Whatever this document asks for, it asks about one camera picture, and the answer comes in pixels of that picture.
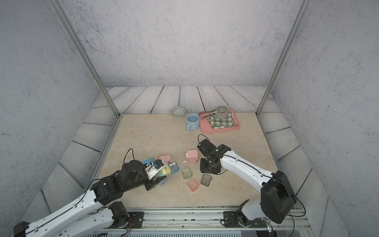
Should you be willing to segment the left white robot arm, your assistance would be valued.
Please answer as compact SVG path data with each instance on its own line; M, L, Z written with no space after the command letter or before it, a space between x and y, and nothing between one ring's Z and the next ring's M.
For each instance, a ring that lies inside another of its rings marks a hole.
M110 216L111 228L123 227L130 222L129 217L122 202L115 200L129 190L146 185L164 165L161 160L148 164L137 160L125 163L121 170L95 179L84 194L52 214L33 223L22 221L15 225L13 234L15 237L53 237L88 213L107 205L106 213L100 216Z

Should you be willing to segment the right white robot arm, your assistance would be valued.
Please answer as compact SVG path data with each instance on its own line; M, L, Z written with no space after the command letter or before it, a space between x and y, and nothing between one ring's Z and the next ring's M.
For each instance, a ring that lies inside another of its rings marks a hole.
M246 200L236 211L237 222L241 226L249 227L254 220L261 218L280 224L296 204L295 192L283 172L264 170L243 159L230 147L224 144L216 147L207 139L200 142L197 148L204 155L200 160L202 173L220 174L224 168L260 193L260 201Z

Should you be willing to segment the green transparent tray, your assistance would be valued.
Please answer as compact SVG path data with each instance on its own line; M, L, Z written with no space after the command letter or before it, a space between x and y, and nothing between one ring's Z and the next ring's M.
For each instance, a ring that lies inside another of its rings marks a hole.
M193 173L189 167L185 167L185 168L181 169L181 172L182 172L182 176L185 180L191 179L193 176Z

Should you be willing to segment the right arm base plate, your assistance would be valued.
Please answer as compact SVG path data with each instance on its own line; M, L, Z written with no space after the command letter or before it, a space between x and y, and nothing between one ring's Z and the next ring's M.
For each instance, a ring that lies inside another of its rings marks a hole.
M255 220L248 220L242 216L241 212L237 211L224 211L223 218L220 223L225 228L264 228L266 227L265 220L258 218Z

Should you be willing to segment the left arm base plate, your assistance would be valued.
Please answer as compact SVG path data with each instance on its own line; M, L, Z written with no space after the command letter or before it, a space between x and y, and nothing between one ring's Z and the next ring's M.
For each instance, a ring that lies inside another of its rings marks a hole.
M141 229L143 226L145 212L143 211L132 211L128 212L120 218L120 225L118 228L121 229Z

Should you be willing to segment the green yellow pencil sharpener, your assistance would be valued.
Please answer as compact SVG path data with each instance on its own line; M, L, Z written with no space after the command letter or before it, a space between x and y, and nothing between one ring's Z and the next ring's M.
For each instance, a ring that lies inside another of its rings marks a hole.
M155 175L155 178L163 177L163 176L168 176L172 173L171 168L169 164L165 164L161 170Z

